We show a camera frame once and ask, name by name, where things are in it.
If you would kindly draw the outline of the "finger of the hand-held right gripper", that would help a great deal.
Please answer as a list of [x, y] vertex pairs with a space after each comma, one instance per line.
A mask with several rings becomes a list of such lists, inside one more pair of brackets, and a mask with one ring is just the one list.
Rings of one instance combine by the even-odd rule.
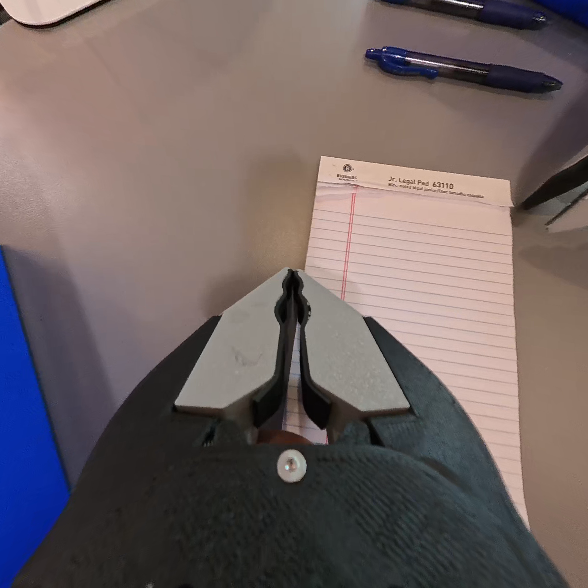
[[531, 210], [555, 201], [569, 202], [546, 224], [550, 232], [567, 232], [587, 228], [587, 158], [579, 158], [545, 181], [522, 202]]

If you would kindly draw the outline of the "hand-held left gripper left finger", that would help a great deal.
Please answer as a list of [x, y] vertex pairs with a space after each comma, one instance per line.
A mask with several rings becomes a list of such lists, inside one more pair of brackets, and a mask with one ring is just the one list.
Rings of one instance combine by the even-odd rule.
[[227, 308], [175, 401], [179, 412], [259, 429], [288, 391], [295, 273], [282, 269]]

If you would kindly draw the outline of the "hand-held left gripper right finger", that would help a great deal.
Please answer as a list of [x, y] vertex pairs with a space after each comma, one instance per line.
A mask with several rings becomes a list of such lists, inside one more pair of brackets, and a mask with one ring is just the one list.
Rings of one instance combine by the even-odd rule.
[[321, 430], [406, 413], [410, 403], [366, 319], [311, 278], [295, 272], [300, 388], [307, 417]]

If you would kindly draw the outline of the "white lined legal pad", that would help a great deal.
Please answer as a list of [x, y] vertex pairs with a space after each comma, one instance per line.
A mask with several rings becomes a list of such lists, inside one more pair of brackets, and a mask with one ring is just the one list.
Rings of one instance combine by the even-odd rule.
[[304, 269], [449, 388], [528, 524], [512, 206], [507, 180], [322, 156]]

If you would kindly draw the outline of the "blue retractable pen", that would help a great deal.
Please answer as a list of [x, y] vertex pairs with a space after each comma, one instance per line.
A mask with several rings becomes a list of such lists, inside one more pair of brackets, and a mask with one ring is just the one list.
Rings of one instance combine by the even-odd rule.
[[431, 12], [504, 26], [537, 31], [548, 25], [547, 16], [538, 10], [509, 1], [384, 1]]
[[385, 73], [401, 77], [424, 77], [429, 80], [441, 77], [531, 94], [556, 92], [563, 86], [562, 81], [542, 72], [424, 54], [396, 47], [369, 48], [365, 57], [376, 62]]

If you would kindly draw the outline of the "blue plastic bin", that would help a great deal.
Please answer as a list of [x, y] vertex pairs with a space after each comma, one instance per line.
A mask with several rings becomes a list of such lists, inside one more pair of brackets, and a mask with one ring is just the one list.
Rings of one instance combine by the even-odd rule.
[[1, 587], [9, 587], [70, 497], [9, 270], [1, 253]]

